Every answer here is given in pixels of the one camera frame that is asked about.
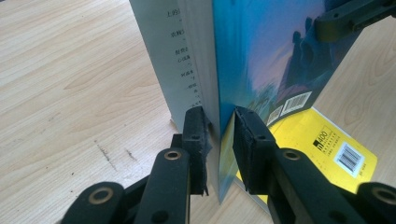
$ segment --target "blue book cover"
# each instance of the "blue book cover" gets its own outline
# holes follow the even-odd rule
[[[236,105],[267,125],[312,106],[359,35],[320,42],[314,21],[345,2],[213,1],[220,136]],[[227,141],[220,147],[220,199],[237,170]]]

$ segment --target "screw hole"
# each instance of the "screw hole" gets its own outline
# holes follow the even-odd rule
[[[168,151],[165,153],[165,158],[169,161],[177,160],[181,157],[181,153],[178,151]]]
[[[114,193],[113,189],[108,188],[108,187],[102,187],[102,188],[94,190],[90,194],[90,198],[88,199],[88,201],[91,204],[105,203],[108,200],[110,200],[111,197],[113,197],[113,193]]]
[[[198,140],[198,139],[200,139],[200,136],[195,134],[191,138],[194,139],[194,140]]]
[[[297,160],[299,160],[301,158],[299,154],[297,154],[297,153],[295,153],[293,151],[285,151],[283,153],[283,156],[286,159],[291,160],[291,161],[297,161]]]
[[[264,135],[259,135],[259,136],[257,136],[257,139],[259,139],[259,140],[265,140],[266,138],[265,138]]]
[[[151,216],[151,221],[154,223],[164,223],[168,218],[169,215],[166,211],[158,211]]]
[[[396,205],[395,192],[384,188],[373,188],[372,192],[374,196],[383,203]]]
[[[329,217],[338,223],[346,223],[347,222],[346,215],[344,215],[343,213],[338,212],[338,211],[331,211],[329,214]]]

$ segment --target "barcode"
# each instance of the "barcode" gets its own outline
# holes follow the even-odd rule
[[[364,157],[359,153],[358,150],[344,142],[344,144],[341,145],[341,148],[338,150],[334,161],[347,173],[353,177],[356,177],[359,173],[359,170],[361,169],[361,166],[363,165]]]
[[[286,101],[285,106],[283,107],[282,113],[280,116],[290,113],[296,109],[302,108],[306,101],[308,100],[309,96],[311,95],[312,91],[296,95],[291,97],[289,100]]]
[[[268,122],[267,125],[270,125],[272,122],[274,122],[274,120],[276,120],[277,118],[279,118],[280,115],[280,111],[282,111],[282,106],[278,107],[276,110],[274,110],[271,114],[270,117],[268,118]]]

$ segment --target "wood grain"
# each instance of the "wood grain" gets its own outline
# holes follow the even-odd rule
[[[366,29],[316,108],[396,186],[396,21]],[[126,0],[0,2],[0,223],[54,223],[88,186],[150,172],[176,128]],[[191,223],[268,223],[232,185],[191,198]]]

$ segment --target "book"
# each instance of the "book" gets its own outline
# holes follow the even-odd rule
[[[202,105],[212,123],[213,149],[207,161],[220,201],[237,172],[232,149],[236,105],[257,112],[281,147],[295,132],[298,137],[285,146],[307,149],[304,153],[330,179],[329,167],[345,172],[342,176],[353,181],[343,188],[355,189],[371,178],[375,155],[312,108],[359,35],[320,42],[314,21],[345,2],[131,0],[172,120],[181,131],[185,111]],[[309,120],[305,128],[326,127],[312,134],[337,134],[337,144],[326,149],[332,152],[327,157],[318,159],[318,147],[324,150],[324,145],[304,130],[302,120]],[[291,129],[290,124],[302,129]],[[359,166],[349,167],[352,175],[340,165],[342,159],[337,163],[343,153],[334,153],[341,148],[361,155]]]

